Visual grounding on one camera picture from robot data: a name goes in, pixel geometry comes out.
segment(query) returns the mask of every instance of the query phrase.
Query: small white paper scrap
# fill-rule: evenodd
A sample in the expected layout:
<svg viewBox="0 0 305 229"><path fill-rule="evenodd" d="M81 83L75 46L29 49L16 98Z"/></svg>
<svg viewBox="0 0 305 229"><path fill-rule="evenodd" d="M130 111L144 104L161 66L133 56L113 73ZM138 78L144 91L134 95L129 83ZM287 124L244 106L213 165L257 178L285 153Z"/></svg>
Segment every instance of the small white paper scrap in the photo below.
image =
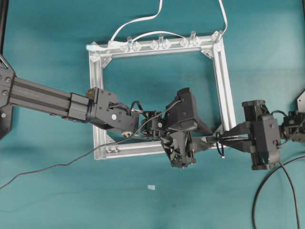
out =
<svg viewBox="0 0 305 229"><path fill-rule="evenodd" d="M147 189L149 189L149 190L156 190L156 185L148 185Z"/></svg>

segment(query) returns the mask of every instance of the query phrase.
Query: square aluminum frame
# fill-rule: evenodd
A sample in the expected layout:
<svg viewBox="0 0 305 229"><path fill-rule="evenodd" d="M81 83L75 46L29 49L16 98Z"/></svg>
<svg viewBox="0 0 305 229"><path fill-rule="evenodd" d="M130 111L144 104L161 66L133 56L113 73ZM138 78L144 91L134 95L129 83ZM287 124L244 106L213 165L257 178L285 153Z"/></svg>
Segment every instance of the square aluminum frame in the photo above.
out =
<svg viewBox="0 0 305 229"><path fill-rule="evenodd" d="M230 79L228 74L227 62L224 52L224 42L222 36L216 31L209 36L195 37L196 42L192 42L191 38L186 38L188 43L183 44L181 38L166 39L168 45L166 48L159 44L159 47L153 47L156 41L136 42L136 51L133 48L123 49L122 47L110 47L107 44L98 45L93 42L87 46L89 50L90 64L90 83L92 87L104 89L103 69L110 63L112 59L133 56L159 55L168 53L181 52L201 52L213 61L214 74L216 80L216 88L218 94L219 108L221 113L222 124L215 130L221 134L236 126L234 105L232 92L230 87ZM206 141L206 137L200 137L202 141ZM106 132L93 126L93 143L94 147L115 142ZM118 158L127 156L142 156L165 153L160 141L116 144L105 146L94 152L94 159Z"/></svg>

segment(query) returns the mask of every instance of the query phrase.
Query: bolt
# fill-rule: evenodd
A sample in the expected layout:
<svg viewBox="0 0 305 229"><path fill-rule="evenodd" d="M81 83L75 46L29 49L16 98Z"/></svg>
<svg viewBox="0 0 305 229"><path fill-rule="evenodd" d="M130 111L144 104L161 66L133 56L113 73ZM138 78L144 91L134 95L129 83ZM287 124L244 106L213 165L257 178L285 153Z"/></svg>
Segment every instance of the bolt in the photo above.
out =
<svg viewBox="0 0 305 229"><path fill-rule="evenodd" d="M6 78L5 78L5 82L6 82L6 83L10 83L10 82L11 82L11 79L10 79L9 77L6 77Z"/></svg>
<svg viewBox="0 0 305 229"><path fill-rule="evenodd" d="M9 94L9 92L7 90L2 91L2 95L7 96L8 94Z"/></svg>

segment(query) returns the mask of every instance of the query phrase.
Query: white cable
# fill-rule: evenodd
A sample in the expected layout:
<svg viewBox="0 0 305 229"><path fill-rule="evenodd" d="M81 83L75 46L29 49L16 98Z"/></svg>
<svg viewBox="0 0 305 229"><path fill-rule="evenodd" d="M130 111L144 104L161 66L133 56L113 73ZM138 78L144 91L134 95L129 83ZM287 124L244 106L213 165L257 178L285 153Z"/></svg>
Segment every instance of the white cable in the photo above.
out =
<svg viewBox="0 0 305 229"><path fill-rule="evenodd" d="M170 35L175 35L177 37L181 37L181 38L184 38L183 36L177 34L177 33L174 33L174 32L168 32L168 31L152 31L152 32L146 32L146 33L143 33L137 37L135 37L132 41L135 42L136 40L142 38L142 37L146 37L146 36L150 36L150 35L154 35L154 34L170 34Z"/></svg>
<svg viewBox="0 0 305 229"><path fill-rule="evenodd" d="M146 20L151 20L151 19L154 19L156 18L159 13L161 12L161 9L162 9L162 5L163 5L163 0L160 0L159 1L159 9L158 9L158 12L153 15L153 16L148 16L148 17L143 17L143 18L137 18L137 19L134 19L132 21L129 21L123 25L121 25L116 31L115 33L113 34L113 36L111 37L110 39L110 42L108 44L108 48L119 48L123 45L126 45L126 42L117 42L115 41L115 37L117 36L117 34L121 31L122 28L124 28L126 25L130 24L130 23L133 23L133 22L137 22L137 21L146 21ZM225 28L223 31L221 31L217 37L217 41L219 41L222 36L224 35L224 33L226 32L227 28L228 28L228 19L227 19L227 16L226 16L226 13L225 13L225 9L224 9L224 4L223 4L223 0L219 0L219 5L220 5L220 8L221 8L221 11L222 11L222 14L223 14L223 18L224 18L224 23L225 23ZM137 41L138 39L142 38L142 37L146 37L146 36L150 36L150 35L154 35L154 34L161 34L161 33L164 33L164 34L170 34L170 35L174 35L174 36L177 36L177 37L181 37L181 38L184 38L183 36L177 34L177 33L174 33L174 32L169 32L169 31L151 31L151 32L146 32L146 33L143 33L137 37L135 37L132 41L135 42ZM89 51L105 51L107 50L108 48L102 48L100 46L91 46L91 45L87 45L87 50Z"/></svg>
<svg viewBox="0 0 305 229"><path fill-rule="evenodd" d="M121 25L116 31L115 33L113 34L113 36L111 37L110 41L114 41L116 35L118 35L118 33L121 31L122 28L124 28L126 25L130 24L130 23L133 23L133 22L137 22L137 21L146 21L146 20L151 20L151 19L154 19L156 18L159 13L161 12L161 9L162 9L162 4L163 4L163 0L160 0L159 2L159 9L158 9L158 12L157 14L153 15L153 16L148 16L148 17L143 17L143 18L137 18L137 19L134 19L134 20L131 20L123 25Z"/></svg>
<svg viewBox="0 0 305 229"><path fill-rule="evenodd" d="M221 39L221 37L224 35L224 33L227 31L227 28L228 28L228 19L227 19L227 15L225 13L225 10L224 10L223 0L219 0L219 5L220 5L220 8L221 8L221 12L223 13L225 27L224 27L224 31L219 33L219 36L217 38L218 41Z"/></svg>

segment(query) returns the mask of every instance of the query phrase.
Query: white wire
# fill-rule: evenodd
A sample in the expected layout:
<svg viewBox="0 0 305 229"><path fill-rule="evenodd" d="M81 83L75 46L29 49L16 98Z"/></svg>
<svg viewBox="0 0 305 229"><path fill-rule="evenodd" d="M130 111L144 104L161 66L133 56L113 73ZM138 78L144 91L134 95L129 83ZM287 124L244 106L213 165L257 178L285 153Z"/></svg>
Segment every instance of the white wire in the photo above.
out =
<svg viewBox="0 0 305 229"><path fill-rule="evenodd" d="M225 10L224 10L223 0L219 0L219 5L220 5L220 8L221 8L221 12L223 13L225 27L224 27L224 31L220 32L220 34L218 36L218 39L217 39L218 41L221 39L221 37L224 35L224 33L227 31L227 28L228 28L228 19L227 19L227 15L225 13Z"/></svg>
<svg viewBox="0 0 305 229"><path fill-rule="evenodd" d="M224 23L225 23L225 28L222 32L219 33L218 35L218 38L217 40L219 41L222 36L224 35L224 33L227 31L227 28L228 28L228 19L227 19L227 16L226 16L226 13L225 13L225 9L224 9L224 4L223 4L223 0L219 0L219 5L220 5L220 8L221 8L221 11L222 11L222 14L223 14L223 18L224 18ZM113 34L113 36L111 37L110 39L110 45L113 47L113 48L117 48L117 47L120 47L122 45L125 45L126 42L116 42L114 41L115 37L118 35L118 33L121 31L122 28L124 28L126 25L130 24L130 23L134 23L134 22L138 22L138 21L146 21L146 20L151 20L151 19L154 19L156 18L159 13L161 12L162 10L162 6L163 6L163 0L160 0L159 1L159 9L158 9L158 12L153 15L153 16L148 16L148 17L143 17L143 18L137 18L137 19L134 19L134 20L131 20L123 25L121 25L116 31L115 33ZM164 33L164 34L170 34L170 35L174 35L174 36L177 36L177 37L181 37L181 38L184 38L183 36L177 34L177 33L174 33L174 32L169 32L169 31L151 31L151 32L146 32L146 33L143 33L137 37L135 37L132 41L135 42L136 40L142 38L142 37L146 37L146 36L150 36L150 35L154 35L154 34L160 34L160 33Z"/></svg>
<svg viewBox="0 0 305 229"><path fill-rule="evenodd" d="M151 20L151 19L154 19L156 18L159 13L161 12L161 9L162 9L162 4L163 4L163 0L160 0L159 2L159 9L158 9L158 12L157 14L153 15L153 16L148 16L148 17L143 17L143 18L137 18L137 19L134 19L134 20L131 20L123 25L121 25L116 31L115 33L113 34L113 36L111 37L110 41L114 41L116 35L118 35L118 33L121 31L122 28L124 28L126 25L130 24L130 23L134 23L134 22L137 22L137 21L146 21L146 20Z"/></svg>
<svg viewBox="0 0 305 229"><path fill-rule="evenodd" d="M181 38L184 38L183 36L177 34L177 33L174 33L174 32L168 32L168 31L152 31L152 32L146 32L146 33L143 33L137 37L135 37L132 41L135 42L136 40L142 38L142 37L146 37L146 36L150 36L150 35L154 35L154 34L170 34L170 35L174 35L174 36L177 36L177 37L181 37Z"/></svg>

